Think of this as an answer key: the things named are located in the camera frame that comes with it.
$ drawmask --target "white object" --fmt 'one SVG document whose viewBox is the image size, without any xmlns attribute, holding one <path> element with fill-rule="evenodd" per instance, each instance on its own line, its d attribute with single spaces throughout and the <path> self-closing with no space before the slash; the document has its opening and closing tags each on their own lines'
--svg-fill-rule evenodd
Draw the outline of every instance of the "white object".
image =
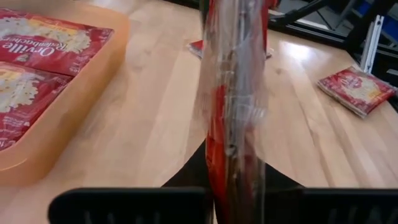
<svg viewBox="0 0 398 224">
<path fill-rule="evenodd" d="M 361 59 L 361 69 L 366 73 L 372 72 L 374 56 L 376 55 L 383 21 L 384 16 L 377 15 L 374 22 L 369 26 L 368 36 L 365 40 L 365 48 L 363 49 Z"/>
</svg>

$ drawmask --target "metal rod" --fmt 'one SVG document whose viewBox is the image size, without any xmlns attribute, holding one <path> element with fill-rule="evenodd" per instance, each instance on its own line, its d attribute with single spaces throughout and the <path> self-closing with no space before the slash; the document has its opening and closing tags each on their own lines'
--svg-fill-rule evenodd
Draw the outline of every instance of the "metal rod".
<svg viewBox="0 0 398 224">
<path fill-rule="evenodd" d="M 337 29 L 340 26 L 340 24 L 346 19 L 348 14 L 354 8 L 354 5 L 356 2 L 358 2 L 358 0 L 350 0 L 348 2 L 347 6 L 344 8 L 343 12 L 341 13 L 340 17 L 338 18 L 338 22 L 336 23 L 334 30 Z"/>
<path fill-rule="evenodd" d="M 379 43 L 384 16 L 377 15 L 368 30 L 365 47 L 361 58 L 361 69 L 366 73 L 372 73 L 373 61 Z"/>
<path fill-rule="evenodd" d="M 291 24 L 298 19 L 301 19 L 325 6 L 328 5 L 329 0 L 316 0 L 307 4 L 304 7 L 301 7 L 297 10 L 291 10 L 290 12 L 284 14 L 283 16 L 273 16 L 270 17 L 271 21 L 277 22 L 279 24 Z"/>
<path fill-rule="evenodd" d="M 323 20 L 323 22 L 326 24 L 326 26 L 328 27 L 328 29 L 332 29 L 331 25 L 329 24 L 329 22 L 325 19 L 325 17 L 322 15 L 322 13 L 317 10 L 317 14 L 321 17 L 321 19 Z"/>
</svg>

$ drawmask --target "orange plastic tray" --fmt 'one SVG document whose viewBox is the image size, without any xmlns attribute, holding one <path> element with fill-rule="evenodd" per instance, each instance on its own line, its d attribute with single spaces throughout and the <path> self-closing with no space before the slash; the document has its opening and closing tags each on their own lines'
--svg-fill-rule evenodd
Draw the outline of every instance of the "orange plastic tray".
<svg viewBox="0 0 398 224">
<path fill-rule="evenodd" d="M 28 132 L 15 145 L 0 151 L 0 185 L 27 185 L 50 171 L 124 61 L 129 19 L 109 9 L 71 0 L 2 0 L 0 7 L 114 30 L 106 45 Z"/>
</svg>

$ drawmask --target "orville redenbacher logo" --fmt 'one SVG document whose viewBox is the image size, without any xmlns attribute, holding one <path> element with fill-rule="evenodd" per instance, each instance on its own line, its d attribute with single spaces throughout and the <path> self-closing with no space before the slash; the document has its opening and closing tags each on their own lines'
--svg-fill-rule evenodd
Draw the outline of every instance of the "orville redenbacher logo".
<svg viewBox="0 0 398 224">
<path fill-rule="evenodd" d="M 2 44 L 1 47 L 8 49 L 8 52 L 10 53 L 38 53 L 44 57 L 52 55 L 55 50 L 64 50 L 67 46 L 63 43 L 38 42 L 20 38 L 1 38 L 0 40 L 7 40 L 7 42 Z"/>
</svg>

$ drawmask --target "black bracket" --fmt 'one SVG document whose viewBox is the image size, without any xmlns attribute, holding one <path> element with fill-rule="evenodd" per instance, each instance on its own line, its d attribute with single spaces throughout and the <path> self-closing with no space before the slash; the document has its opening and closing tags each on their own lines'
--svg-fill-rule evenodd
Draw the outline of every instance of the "black bracket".
<svg viewBox="0 0 398 224">
<path fill-rule="evenodd" d="M 300 9 L 292 10 L 284 15 L 270 16 L 269 20 L 272 22 L 277 22 L 280 25 L 291 24 L 291 23 L 297 21 L 298 19 L 301 19 L 301 18 L 327 6 L 328 3 L 329 3 L 329 0 L 316 0 L 316 1 L 311 2 L 310 4 L 307 4 L 304 7 L 301 7 Z"/>
</svg>

